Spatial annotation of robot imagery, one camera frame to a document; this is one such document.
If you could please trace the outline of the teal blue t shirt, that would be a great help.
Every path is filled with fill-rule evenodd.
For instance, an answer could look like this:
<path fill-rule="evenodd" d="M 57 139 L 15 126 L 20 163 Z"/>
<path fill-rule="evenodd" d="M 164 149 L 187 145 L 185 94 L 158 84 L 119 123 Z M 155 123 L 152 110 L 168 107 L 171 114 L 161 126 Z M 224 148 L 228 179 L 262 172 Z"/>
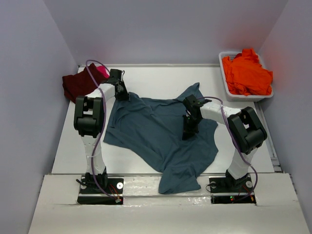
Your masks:
<path fill-rule="evenodd" d="M 204 119 L 199 132 L 182 139 L 185 97 L 201 98 L 199 83 L 189 86 L 175 99 L 152 99 L 130 94 L 129 101 L 114 103 L 104 142 L 126 148 L 162 173 L 158 192 L 163 195 L 196 191 L 197 178 L 213 163 L 216 121 Z"/>

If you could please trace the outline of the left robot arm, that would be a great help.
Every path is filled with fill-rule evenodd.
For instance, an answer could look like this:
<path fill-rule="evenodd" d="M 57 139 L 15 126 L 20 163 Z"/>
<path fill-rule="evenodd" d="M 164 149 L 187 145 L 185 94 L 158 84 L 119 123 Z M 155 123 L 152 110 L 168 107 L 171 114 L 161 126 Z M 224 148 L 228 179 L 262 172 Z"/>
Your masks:
<path fill-rule="evenodd" d="M 102 84 L 96 82 L 90 69 L 87 71 L 97 88 L 87 96 L 76 98 L 74 129 L 83 141 L 87 161 L 85 182 L 80 184 L 108 195 L 105 192 L 108 176 L 100 145 L 106 123 L 106 101 L 113 97 L 119 101 L 129 100 L 130 95 L 123 80 L 125 71 L 111 69 L 109 78 Z"/>

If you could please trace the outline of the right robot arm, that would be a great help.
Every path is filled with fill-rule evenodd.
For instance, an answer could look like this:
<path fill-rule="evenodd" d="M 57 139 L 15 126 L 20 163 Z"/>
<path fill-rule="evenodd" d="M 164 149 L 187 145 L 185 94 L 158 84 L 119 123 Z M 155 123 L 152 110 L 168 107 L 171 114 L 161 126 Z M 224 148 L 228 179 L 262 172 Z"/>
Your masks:
<path fill-rule="evenodd" d="M 249 177 L 252 158 L 267 139 L 267 132 L 252 107 L 244 109 L 230 108 L 213 102 L 213 97 L 196 98 L 190 95 L 183 100 L 186 115 L 183 116 L 182 139 L 187 140 L 199 132 L 199 123 L 203 119 L 214 120 L 227 127 L 235 147 L 234 156 L 224 177 L 210 178 L 212 193 L 237 193 L 242 187 L 248 192 L 254 191 Z"/>

